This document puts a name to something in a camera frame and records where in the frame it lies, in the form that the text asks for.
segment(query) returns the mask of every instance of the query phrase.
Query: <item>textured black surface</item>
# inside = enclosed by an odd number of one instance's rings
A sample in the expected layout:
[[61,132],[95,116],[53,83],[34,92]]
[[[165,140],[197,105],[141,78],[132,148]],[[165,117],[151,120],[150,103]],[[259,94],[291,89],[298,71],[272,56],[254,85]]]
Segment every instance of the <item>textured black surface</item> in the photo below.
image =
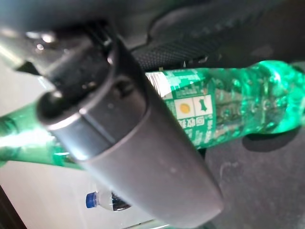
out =
[[280,1],[211,1],[173,10],[158,19],[149,32],[150,40],[132,53],[143,69],[152,70],[207,56],[244,25],[252,25]]
[[243,26],[207,61],[187,67],[247,67],[262,60],[305,60],[305,1],[286,1],[255,24]]

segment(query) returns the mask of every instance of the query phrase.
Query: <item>green plastic bottle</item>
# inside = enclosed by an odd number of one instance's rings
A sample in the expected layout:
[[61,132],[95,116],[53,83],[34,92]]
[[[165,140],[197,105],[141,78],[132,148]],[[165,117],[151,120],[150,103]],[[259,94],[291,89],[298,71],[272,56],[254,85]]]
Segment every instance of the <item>green plastic bottle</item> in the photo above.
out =
[[35,104],[0,117],[0,164],[24,161],[80,168],[36,119]]
[[[251,133],[281,133],[302,123],[305,75],[284,62],[146,75],[197,148]],[[31,104],[0,117],[0,161],[80,168],[34,111]]]
[[146,74],[197,148],[302,123],[305,75],[281,61]]

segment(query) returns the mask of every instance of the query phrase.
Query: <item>clear water bottle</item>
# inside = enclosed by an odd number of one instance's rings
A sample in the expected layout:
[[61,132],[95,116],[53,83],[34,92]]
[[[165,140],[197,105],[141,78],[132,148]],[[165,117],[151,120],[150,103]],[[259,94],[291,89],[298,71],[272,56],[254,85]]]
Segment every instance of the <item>clear water bottle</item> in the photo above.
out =
[[305,75],[281,61],[146,75],[197,148],[302,123]]
[[110,190],[100,190],[87,194],[86,207],[95,208],[97,206],[101,206],[110,211],[122,211],[130,208],[129,204]]

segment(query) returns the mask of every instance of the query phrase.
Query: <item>green label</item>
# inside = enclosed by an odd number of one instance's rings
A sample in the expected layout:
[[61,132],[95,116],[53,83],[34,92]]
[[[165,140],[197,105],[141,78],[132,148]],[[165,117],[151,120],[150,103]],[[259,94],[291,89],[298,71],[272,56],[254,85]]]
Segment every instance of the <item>green label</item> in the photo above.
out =
[[216,115],[212,81],[204,83],[205,78],[195,69],[146,76],[197,148],[213,139]]

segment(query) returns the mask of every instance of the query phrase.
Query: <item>blue bottle cap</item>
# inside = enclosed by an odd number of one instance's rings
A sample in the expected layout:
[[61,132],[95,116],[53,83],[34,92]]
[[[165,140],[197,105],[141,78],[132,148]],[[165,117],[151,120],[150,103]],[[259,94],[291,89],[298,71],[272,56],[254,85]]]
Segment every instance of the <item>blue bottle cap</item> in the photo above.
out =
[[88,193],[86,196],[86,206],[87,208],[95,208],[96,204],[96,192]]

